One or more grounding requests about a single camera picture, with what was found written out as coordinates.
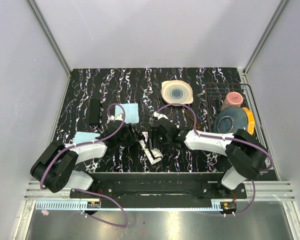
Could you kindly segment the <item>white geometric glasses case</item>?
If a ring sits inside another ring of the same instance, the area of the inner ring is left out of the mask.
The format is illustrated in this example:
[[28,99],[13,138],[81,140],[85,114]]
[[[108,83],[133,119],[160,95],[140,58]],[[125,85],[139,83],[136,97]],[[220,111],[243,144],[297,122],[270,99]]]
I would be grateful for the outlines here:
[[159,149],[150,149],[150,141],[147,131],[142,132],[142,138],[139,140],[139,144],[151,165],[155,165],[162,160],[163,154]]

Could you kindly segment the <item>light blue cleaning cloth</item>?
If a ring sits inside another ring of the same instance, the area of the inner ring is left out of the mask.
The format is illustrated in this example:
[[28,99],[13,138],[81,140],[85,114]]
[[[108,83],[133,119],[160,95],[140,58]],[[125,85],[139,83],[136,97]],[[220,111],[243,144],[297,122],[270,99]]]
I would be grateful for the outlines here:
[[126,124],[138,124],[140,121],[139,118],[139,105],[137,103],[123,103],[120,104],[125,112]]

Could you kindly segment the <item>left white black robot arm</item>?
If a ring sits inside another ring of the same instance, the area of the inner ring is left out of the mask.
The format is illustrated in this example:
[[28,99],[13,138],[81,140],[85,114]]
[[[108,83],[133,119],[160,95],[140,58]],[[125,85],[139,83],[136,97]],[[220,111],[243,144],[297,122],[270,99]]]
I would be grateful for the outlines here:
[[40,182],[41,189],[57,193],[75,173],[76,164],[100,159],[119,147],[138,144],[143,138],[132,124],[114,120],[103,134],[86,142],[66,146],[59,141],[52,141],[31,167],[30,175]]

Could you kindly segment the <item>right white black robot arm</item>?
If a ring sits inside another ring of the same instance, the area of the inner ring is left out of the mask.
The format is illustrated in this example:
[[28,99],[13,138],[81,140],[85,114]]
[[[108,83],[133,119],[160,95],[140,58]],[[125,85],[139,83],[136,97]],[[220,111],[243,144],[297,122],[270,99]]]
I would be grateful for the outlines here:
[[212,152],[227,157],[231,164],[217,185],[218,195],[229,198],[245,180],[254,180],[263,171],[267,150],[246,130],[235,133],[210,133],[196,129],[178,128],[161,117],[148,129],[150,150],[174,147]]

